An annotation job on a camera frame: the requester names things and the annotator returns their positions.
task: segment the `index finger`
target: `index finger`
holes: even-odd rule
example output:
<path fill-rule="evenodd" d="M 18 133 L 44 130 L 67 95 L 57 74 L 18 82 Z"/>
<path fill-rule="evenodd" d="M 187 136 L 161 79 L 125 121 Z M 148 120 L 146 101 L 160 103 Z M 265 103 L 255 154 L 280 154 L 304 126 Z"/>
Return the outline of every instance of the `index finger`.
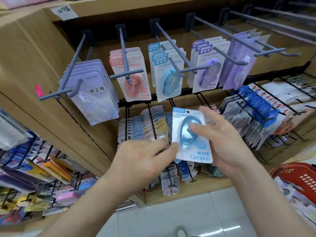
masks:
<path fill-rule="evenodd" d="M 206 106 L 200 106 L 199 107 L 200 111 L 207 115 L 209 118 L 211 118 L 211 120 L 215 123 L 215 124 L 218 124 L 218 123 L 223 123 L 223 121 L 225 121 L 225 119 L 217 114 L 215 111 L 213 111 L 212 109 L 206 107 Z"/>
<path fill-rule="evenodd" d="M 179 150 L 179 143 L 172 142 L 171 145 L 161 152 L 159 155 L 153 157 L 156 166 L 162 171 L 176 158 Z"/>

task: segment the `person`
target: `person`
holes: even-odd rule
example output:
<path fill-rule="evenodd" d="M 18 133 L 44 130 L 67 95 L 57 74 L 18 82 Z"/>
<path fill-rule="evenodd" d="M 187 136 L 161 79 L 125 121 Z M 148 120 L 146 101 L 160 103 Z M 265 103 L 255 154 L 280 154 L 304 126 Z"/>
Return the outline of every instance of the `person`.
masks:
<path fill-rule="evenodd" d="M 210 140 L 213 163 L 232 180 L 257 235 L 315 236 L 235 128 L 207 107 L 201 106 L 200 111 L 215 125 L 190 124 L 190 129 Z M 175 159 L 179 144 L 174 142 L 161 152 L 164 148 L 160 139 L 125 141 L 105 175 L 39 236 L 96 236 L 120 203 Z"/>

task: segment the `blue correction tape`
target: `blue correction tape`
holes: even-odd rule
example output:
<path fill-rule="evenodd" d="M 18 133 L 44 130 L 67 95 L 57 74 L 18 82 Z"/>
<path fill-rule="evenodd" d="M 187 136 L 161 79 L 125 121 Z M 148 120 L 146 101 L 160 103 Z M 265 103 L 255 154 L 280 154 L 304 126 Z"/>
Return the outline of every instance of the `blue correction tape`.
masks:
<path fill-rule="evenodd" d="M 199 84 L 201 88 L 206 88 L 214 82 L 222 67 L 218 58 L 208 60 L 205 65 L 210 65 L 210 68 L 205 69 L 200 77 Z"/>
<path fill-rule="evenodd" d="M 191 145 L 198 137 L 197 134 L 190 131 L 189 124 L 195 123 L 195 124 L 202 124 L 200 119 L 195 116 L 187 116 L 181 125 L 180 130 L 180 144 L 182 145 L 182 148 L 186 148 L 189 145 Z"/>
<path fill-rule="evenodd" d="M 163 95 L 168 97 L 172 95 L 172 92 L 177 88 L 180 82 L 180 76 L 176 72 L 175 68 L 169 68 L 163 78 L 162 89 Z"/>

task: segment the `pink correction tape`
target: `pink correction tape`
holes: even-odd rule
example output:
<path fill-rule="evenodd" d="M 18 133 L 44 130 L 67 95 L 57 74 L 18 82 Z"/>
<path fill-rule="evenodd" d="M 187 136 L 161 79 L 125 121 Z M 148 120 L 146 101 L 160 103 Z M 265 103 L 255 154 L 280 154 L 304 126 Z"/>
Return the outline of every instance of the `pink correction tape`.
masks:
<path fill-rule="evenodd" d="M 125 79 L 125 88 L 128 97 L 134 98 L 138 95 L 140 88 L 142 87 L 142 78 L 139 74 L 130 75 L 129 82 Z"/>

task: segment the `shoe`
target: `shoe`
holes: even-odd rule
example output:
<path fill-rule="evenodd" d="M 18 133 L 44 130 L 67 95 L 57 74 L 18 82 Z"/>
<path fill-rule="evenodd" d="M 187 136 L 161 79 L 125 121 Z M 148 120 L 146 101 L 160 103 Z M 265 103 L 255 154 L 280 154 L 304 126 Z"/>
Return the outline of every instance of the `shoe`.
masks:
<path fill-rule="evenodd" d="M 175 237 L 188 237 L 188 234 L 186 233 L 186 231 L 184 230 L 184 227 L 182 226 L 178 226 L 176 228 L 176 232 L 175 232 Z"/>

